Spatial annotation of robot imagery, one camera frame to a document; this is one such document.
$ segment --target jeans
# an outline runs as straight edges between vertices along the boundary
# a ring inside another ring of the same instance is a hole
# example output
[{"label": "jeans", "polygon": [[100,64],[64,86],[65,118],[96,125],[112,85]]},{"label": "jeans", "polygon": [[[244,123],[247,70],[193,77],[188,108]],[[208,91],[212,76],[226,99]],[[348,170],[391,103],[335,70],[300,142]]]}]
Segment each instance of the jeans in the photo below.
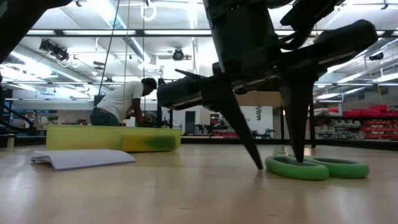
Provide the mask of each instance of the jeans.
[{"label": "jeans", "polygon": [[112,113],[101,108],[94,108],[90,115],[91,125],[120,126],[119,120]]}]

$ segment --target man's arm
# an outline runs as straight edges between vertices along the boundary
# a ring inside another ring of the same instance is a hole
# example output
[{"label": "man's arm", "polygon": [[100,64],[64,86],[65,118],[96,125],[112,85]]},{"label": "man's arm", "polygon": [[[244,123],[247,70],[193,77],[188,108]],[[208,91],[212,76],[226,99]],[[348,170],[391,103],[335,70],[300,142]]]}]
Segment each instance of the man's arm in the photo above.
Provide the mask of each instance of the man's arm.
[{"label": "man's arm", "polygon": [[134,116],[136,117],[137,125],[139,127],[142,127],[143,123],[142,123],[141,100],[132,99],[132,107],[134,108]]}]

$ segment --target man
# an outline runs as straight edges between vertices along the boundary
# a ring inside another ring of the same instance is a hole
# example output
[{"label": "man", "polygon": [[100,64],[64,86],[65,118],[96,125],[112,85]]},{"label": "man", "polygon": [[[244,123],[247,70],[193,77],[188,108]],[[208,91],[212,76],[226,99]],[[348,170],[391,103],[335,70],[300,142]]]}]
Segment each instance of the man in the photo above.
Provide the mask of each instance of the man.
[{"label": "man", "polygon": [[141,97],[147,96],[156,89],[156,80],[144,78],[120,86],[104,96],[91,112],[91,125],[119,126],[130,108],[134,108],[134,116],[139,127],[142,127]]}]

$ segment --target potted plant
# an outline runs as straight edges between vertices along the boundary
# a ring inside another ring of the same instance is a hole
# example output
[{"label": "potted plant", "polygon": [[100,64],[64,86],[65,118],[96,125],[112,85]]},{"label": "potted plant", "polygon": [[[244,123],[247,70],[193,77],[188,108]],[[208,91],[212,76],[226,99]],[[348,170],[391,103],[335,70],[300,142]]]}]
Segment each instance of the potted plant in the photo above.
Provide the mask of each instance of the potted plant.
[{"label": "potted plant", "polygon": [[54,121],[58,120],[58,116],[48,116],[47,120],[50,121],[52,124],[55,124]]}]

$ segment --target yellow block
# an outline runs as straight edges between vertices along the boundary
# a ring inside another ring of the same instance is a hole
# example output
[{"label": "yellow block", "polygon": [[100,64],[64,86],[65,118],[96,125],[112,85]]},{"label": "yellow block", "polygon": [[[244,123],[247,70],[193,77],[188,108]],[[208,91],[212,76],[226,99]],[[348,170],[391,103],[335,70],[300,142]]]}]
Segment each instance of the yellow block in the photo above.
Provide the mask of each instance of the yellow block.
[{"label": "yellow block", "polygon": [[181,130],[53,124],[47,128],[47,150],[114,149],[126,152],[174,151]]}]

